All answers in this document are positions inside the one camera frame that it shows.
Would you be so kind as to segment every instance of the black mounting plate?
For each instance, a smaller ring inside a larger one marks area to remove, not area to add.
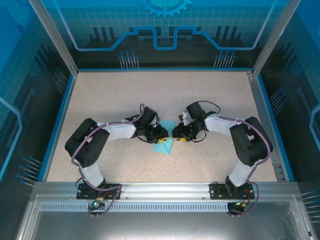
[[[228,191],[226,190],[224,183],[214,182],[212,184],[209,184],[209,193],[211,200],[247,200],[248,195],[244,192],[244,190],[249,190],[250,200],[255,199],[255,193],[252,184],[245,184],[239,187],[239,190],[239,193],[230,196]]]
[[[106,184],[105,188],[109,189],[109,188],[113,188],[113,187],[116,187],[116,186],[119,186],[119,184]],[[104,200],[112,200],[112,199],[114,199],[114,197],[115,197],[115,195],[117,193],[117,190],[118,189],[110,191],[108,196],[104,197]],[[76,193],[76,199],[91,199],[91,200],[95,200],[96,198],[99,197],[97,195],[97,193],[101,193],[101,192],[95,191],[95,193],[93,193],[92,189],[88,185],[86,185],[84,183],[81,183],[78,186],[78,190],[77,190],[77,193]],[[121,192],[116,197],[116,200],[120,199],[120,195],[121,195]]]

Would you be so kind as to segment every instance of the light blue fabric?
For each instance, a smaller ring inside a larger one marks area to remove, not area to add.
[[[153,144],[152,150],[156,153],[171,154],[172,144],[174,142],[172,138],[172,130],[176,127],[176,122],[172,120],[161,119],[160,124],[168,131],[169,139],[162,143]]]

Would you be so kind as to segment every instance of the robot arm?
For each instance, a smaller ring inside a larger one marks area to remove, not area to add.
[[[75,156],[74,161],[79,165],[86,181],[95,188],[103,188],[104,177],[100,173],[97,160],[107,142],[144,136],[146,140],[143,141],[152,144],[169,137],[167,130],[159,124],[158,114],[151,108],[145,107],[142,116],[134,121],[137,116],[126,118],[119,123],[107,124],[99,129]],[[64,146],[69,155],[75,153],[86,136],[104,124],[95,122],[91,118],[84,120]]]
[[[254,168],[267,157],[267,146],[253,129],[244,123],[222,117],[217,112],[206,113],[198,102],[189,105],[179,118],[181,123],[172,131],[173,138],[177,140],[195,141],[201,131],[219,132],[232,137],[238,162],[225,180],[225,187],[230,195],[246,184]],[[273,145],[258,119],[250,117],[243,121],[263,135],[272,151]]]

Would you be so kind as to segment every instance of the speckled tabletop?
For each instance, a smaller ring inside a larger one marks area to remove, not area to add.
[[[138,114],[144,103],[161,119],[178,124],[178,115],[198,100],[217,103],[226,117],[258,117],[246,72],[80,72],[47,181],[74,182],[80,177],[64,145],[84,119],[119,121]],[[215,110],[206,103],[202,107]],[[237,156],[230,137],[209,132],[201,143],[174,141],[171,154],[153,152],[151,144],[137,138],[111,141],[98,162],[107,182],[219,182],[233,170]],[[271,161],[251,179],[276,181]]]

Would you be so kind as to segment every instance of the blue glass wall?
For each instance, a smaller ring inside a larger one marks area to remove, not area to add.
[[[137,62],[145,68],[251,68],[287,4],[287,0],[43,2],[79,68],[136,68]]]
[[[301,0],[261,71],[274,124],[303,193],[320,186],[319,11],[319,1]],[[317,214],[319,208],[313,209]]]
[[[27,0],[0,0],[0,32],[0,232],[14,239],[70,72]]]

